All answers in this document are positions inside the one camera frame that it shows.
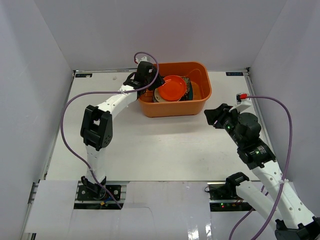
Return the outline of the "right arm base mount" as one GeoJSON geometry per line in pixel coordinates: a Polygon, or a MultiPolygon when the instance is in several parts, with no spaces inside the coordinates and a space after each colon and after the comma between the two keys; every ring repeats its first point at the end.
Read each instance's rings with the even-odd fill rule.
{"type": "Polygon", "coordinates": [[[209,182],[204,192],[209,196],[209,207],[212,213],[247,212],[252,209],[252,206],[237,196],[226,182],[209,182]]]}

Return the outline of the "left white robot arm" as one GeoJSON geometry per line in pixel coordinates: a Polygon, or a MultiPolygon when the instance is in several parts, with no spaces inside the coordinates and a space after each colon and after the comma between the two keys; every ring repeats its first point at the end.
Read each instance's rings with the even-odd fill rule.
{"type": "Polygon", "coordinates": [[[140,61],[137,70],[131,73],[118,90],[119,93],[104,102],[85,108],[80,136],[90,165],[81,177],[90,196],[99,200],[105,196],[106,173],[103,156],[113,138],[113,120],[129,104],[135,102],[146,90],[154,90],[165,83],[159,68],[148,61],[140,61]]]}

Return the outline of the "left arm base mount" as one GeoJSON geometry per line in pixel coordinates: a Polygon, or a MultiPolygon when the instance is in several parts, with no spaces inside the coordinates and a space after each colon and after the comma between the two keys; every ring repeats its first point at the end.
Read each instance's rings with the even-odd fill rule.
{"type": "MultiPolygon", "coordinates": [[[[119,184],[107,184],[105,186],[118,204],[123,207],[126,197],[126,187],[119,184]]],[[[78,185],[74,206],[75,210],[120,210],[114,199],[101,189],[99,194],[90,193],[82,184],[78,185]]]]}

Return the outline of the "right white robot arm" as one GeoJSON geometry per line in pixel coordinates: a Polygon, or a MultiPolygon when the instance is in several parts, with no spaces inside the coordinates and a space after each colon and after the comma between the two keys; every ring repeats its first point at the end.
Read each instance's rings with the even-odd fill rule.
{"type": "Polygon", "coordinates": [[[226,178],[226,195],[244,199],[269,225],[278,240],[318,240],[320,219],[301,201],[269,146],[260,138],[261,125],[249,112],[240,113],[225,103],[204,111],[207,123],[225,130],[237,146],[242,162],[258,177],[268,195],[255,188],[249,178],[237,172],[226,178]]]}

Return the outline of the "orange round plate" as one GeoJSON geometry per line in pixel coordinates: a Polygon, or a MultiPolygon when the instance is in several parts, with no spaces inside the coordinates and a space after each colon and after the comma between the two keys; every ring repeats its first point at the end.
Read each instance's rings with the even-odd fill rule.
{"type": "Polygon", "coordinates": [[[166,101],[179,101],[187,91],[186,82],[177,75],[164,77],[164,84],[157,88],[159,95],[166,101]]]}

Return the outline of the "black floral square plate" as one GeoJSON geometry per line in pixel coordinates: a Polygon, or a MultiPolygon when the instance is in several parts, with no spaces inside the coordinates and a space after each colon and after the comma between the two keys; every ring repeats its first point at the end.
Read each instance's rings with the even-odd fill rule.
{"type": "MultiPolygon", "coordinates": [[[[183,97],[183,98],[181,98],[178,102],[183,102],[183,101],[189,101],[189,100],[192,100],[193,99],[193,93],[192,93],[192,84],[191,84],[191,81],[190,81],[190,79],[188,78],[188,77],[181,77],[184,81],[185,81],[185,83],[186,83],[186,86],[187,86],[187,94],[183,97]]],[[[155,99],[154,99],[154,94],[153,94],[153,96],[152,96],[152,102],[153,103],[158,103],[158,102],[156,102],[155,101],[155,99]]]]}

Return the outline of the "beige floral round plate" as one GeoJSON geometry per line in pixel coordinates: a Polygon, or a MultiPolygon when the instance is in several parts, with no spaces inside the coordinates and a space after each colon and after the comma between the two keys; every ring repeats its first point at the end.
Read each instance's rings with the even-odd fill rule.
{"type": "Polygon", "coordinates": [[[159,87],[154,90],[153,98],[158,103],[178,102],[187,94],[187,92],[187,89],[181,87],[159,87]]]}

